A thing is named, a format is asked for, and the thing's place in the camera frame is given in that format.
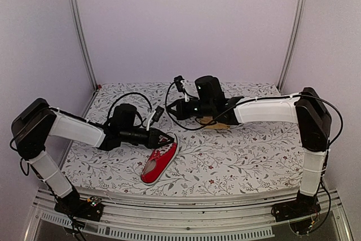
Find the red canvas sneaker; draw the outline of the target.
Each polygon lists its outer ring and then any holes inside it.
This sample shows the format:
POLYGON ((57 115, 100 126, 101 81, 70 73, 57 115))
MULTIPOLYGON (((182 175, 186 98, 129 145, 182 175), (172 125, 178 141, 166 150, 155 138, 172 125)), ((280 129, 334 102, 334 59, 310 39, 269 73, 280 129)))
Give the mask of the red canvas sneaker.
POLYGON ((154 185, 177 156, 179 152, 178 136, 174 133, 170 135, 174 138, 174 142, 154 149, 148 158, 140 174, 140 179, 145 185, 154 185))

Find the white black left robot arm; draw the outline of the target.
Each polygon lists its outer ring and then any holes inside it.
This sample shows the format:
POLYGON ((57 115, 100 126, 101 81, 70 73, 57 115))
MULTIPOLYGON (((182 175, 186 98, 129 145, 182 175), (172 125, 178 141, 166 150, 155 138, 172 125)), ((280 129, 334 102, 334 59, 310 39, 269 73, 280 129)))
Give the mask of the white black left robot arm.
POLYGON ((122 143, 149 149, 175 143, 174 137, 159 129, 135 125, 136 114, 135 106, 120 104, 105 123, 98 124, 52 108, 45 99, 38 98, 12 122, 10 147, 30 164, 56 196, 62 198, 62 206, 70 214, 78 215, 84 209, 83 201, 71 194, 72 184, 46 152, 48 137, 69 139, 103 151, 111 151, 122 143))

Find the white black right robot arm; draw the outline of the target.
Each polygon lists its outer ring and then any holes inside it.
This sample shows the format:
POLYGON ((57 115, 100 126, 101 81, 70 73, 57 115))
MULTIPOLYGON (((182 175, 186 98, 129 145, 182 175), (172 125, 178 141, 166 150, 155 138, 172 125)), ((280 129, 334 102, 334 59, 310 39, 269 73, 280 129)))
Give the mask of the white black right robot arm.
POLYGON ((292 212, 304 216, 313 208, 321 183, 325 158, 331 140, 332 118, 325 102, 311 87, 301 92, 278 97, 226 98, 219 79, 202 76, 195 80, 198 96, 188 93, 182 76, 174 78, 182 99, 165 102, 167 114, 173 121, 192 117, 211 117, 212 122, 225 125, 241 125, 251 122, 286 122, 298 126, 301 146, 304 150, 303 173, 297 200, 292 212))

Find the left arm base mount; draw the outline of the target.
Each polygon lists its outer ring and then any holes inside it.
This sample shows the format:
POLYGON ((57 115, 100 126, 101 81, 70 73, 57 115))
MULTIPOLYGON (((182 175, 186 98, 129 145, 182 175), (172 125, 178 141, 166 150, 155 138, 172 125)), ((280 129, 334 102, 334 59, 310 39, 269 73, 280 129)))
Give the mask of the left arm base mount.
POLYGON ((92 201, 68 195, 64 198, 57 198, 54 210, 71 217, 99 222, 103 214, 104 205, 102 203, 94 204, 92 201))

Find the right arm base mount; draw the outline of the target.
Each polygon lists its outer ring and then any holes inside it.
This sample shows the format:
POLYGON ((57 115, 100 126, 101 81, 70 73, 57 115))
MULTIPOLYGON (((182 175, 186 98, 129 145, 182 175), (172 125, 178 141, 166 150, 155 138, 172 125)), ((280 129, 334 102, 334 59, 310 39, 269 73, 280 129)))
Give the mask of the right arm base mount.
POLYGON ((271 214, 276 222, 291 221, 290 229, 298 235, 311 233, 314 228, 321 207, 316 196, 305 198, 301 195, 296 200, 274 204, 271 214))

